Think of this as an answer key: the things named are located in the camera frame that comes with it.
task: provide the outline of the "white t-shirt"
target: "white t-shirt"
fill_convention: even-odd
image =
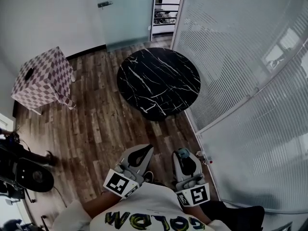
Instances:
[[[54,231],[230,231],[221,221],[205,225],[183,213],[177,195],[169,188],[144,183],[129,198],[94,219],[74,201],[53,223]]]

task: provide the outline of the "wooden floor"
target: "wooden floor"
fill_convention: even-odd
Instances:
[[[150,43],[121,50],[97,51],[70,61],[77,77],[71,94],[77,107],[69,110],[56,102],[43,107],[43,114],[18,106],[16,123],[32,152],[51,151],[59,158],[52,169],[55,187],[66,204],[74,199],[88,201],[100,195],[108,170],[114,168],[126,148],[142,143],[154,146],[150,169],[157,180],[171,187],[171,153],[181,147],[192,152],[199,145],[184,113],[168,117],[164,122],[145,120],[139,111],[130,107],[118,92],[116,74],[122,61],[145,47],[169,48],[171,36],[154,38]],[[217,199],[211,177],[211,198]],[[31,195],[37,203],[28,204],[32,217],[41,224],[40,216],[47,216],[50,227],[64,209],[63,201],[53,189],[48,193]]]

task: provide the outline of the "checkered box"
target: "checkered box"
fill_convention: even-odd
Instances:
[[[25,80],[29,69],[32,76]],[[75,104],[69,99],[73,68],[59,47],[32,58],[24,63],[15,81],[12,98],[32,110],[58,100],[69,109]]]

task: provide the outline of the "round table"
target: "round table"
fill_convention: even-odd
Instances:
[[[198,97],[200,76],[180,53],[148,48],[127,57],[117,73],[123,98],[151,121],[187,109]]]

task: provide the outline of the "glass door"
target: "glass door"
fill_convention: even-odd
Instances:
[[[98,0],[108,51],[150,41],[154,0]]]

